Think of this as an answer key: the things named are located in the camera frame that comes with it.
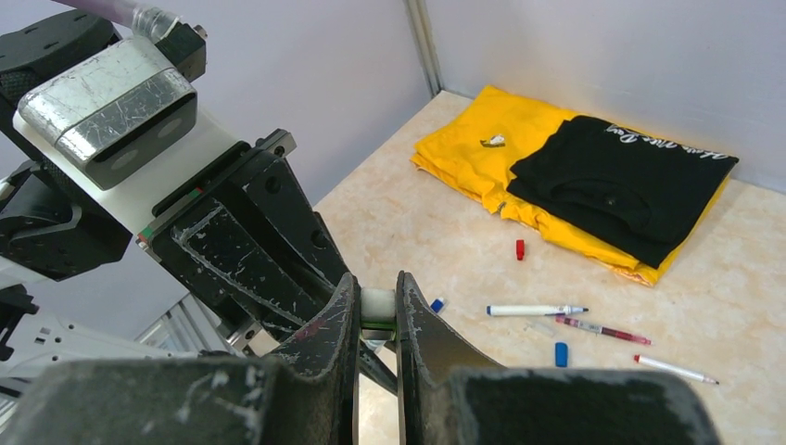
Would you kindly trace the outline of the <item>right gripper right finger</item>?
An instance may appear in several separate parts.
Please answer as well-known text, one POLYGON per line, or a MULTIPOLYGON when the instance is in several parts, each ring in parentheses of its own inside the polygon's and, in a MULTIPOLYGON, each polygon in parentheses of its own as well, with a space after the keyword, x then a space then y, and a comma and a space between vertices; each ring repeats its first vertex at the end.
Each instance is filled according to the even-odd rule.
POLYGON ((400 442, 475 444, 478 422, 465 385, 503 366, 436 314, 404 271, 396 285, 396 353, 400 442))

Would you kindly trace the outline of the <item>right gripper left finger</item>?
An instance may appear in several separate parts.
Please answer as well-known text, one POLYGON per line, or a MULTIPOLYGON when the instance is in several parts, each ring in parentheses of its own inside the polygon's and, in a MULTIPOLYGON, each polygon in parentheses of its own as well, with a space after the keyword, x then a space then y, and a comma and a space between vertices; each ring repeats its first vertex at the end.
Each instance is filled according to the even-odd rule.
POLYGON ((345 273, 325 307, 272 353, 271 444, 358 439, 361 291, 345 273))

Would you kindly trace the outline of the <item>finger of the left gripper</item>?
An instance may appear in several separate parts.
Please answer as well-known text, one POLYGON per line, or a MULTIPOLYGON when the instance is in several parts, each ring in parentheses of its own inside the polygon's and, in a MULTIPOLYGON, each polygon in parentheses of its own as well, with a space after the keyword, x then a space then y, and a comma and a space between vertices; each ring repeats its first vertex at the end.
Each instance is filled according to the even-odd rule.
POLYGON ((279 344, 317 315, 351 273, 285 159, 294 144, 284 130, 240 144, 239 220, 251 245, 239 280, 260 306, 260 326, 279 344))
POLYGON ((335 290, 335 244, 303 196, 180 196, 154 216, 151 255, 232 334, 283 342, 335 290))

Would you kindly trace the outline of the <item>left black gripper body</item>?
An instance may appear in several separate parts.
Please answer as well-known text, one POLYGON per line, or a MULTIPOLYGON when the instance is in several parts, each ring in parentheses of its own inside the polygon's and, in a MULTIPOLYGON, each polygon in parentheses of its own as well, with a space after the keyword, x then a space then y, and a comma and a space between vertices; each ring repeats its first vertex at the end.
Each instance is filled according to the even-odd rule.
MULTIPOLYGON (((27 156, 1 183, 3 258, 61 281, 120 260, 131 242, 150 245, 149 226, 130 232, 13 126, 33 88, 131 37, 148 39, 192 85, 205 73, 204 31, 160 8, 73 8, 2 35, 1 130, 27 156)), ((203 191, 193 177, 160 203, 203 191)))

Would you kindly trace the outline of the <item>green black pen cap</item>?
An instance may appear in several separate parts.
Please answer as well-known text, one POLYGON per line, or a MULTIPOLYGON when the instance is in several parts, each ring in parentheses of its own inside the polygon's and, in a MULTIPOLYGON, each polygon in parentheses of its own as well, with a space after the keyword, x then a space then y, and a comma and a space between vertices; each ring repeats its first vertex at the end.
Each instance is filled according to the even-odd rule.
POLYGON ((393 340, 397 327, 396 314, 394 290, 361 289, 361 334, 364 340, 393 340))

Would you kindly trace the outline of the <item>large white blue marker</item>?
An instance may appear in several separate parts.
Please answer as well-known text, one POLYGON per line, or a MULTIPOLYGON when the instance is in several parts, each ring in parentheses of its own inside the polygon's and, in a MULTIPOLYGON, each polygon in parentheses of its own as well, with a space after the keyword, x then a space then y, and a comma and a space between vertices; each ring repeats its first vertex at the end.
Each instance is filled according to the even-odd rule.
POLYGON ((589 312, 590 309, 572 305, 488 305, 489 316, 557 316, 589 312))

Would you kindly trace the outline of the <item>blue cylindrical cap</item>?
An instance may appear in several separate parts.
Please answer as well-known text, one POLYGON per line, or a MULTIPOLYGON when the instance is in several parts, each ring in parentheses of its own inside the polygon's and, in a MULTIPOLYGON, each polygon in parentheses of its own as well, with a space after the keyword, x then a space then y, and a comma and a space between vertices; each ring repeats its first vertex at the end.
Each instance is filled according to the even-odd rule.
POLYGON ((554 365, 558 368, 566 368, 569 364, 569 347, 564 342, 554 344, 554 365))

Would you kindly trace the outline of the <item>blue white pen cap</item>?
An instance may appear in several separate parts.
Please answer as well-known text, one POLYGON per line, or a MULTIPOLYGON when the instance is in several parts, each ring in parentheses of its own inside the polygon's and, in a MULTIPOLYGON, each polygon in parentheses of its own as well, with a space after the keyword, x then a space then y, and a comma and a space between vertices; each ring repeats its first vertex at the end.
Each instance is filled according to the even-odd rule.
POLYGON ((430 309, 436 314, 441 314, 446 306, 446 300, 442 298, 435 299, 430 304, 430 309))

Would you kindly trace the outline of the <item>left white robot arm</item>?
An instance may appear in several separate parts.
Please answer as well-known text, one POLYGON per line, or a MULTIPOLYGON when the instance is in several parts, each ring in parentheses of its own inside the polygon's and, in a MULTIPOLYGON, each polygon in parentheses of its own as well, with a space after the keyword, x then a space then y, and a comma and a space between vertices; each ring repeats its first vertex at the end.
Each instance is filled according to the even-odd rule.
POLYGON ((284 341, 347 272, 278 129, 248 143, 198 106, 206 36, 135 1, 71 1, 1 38, 1 131, 26 160, 1 182, 1 375, 164 351, 37 304, 136 245, 220 319, 223 350, 284 341))

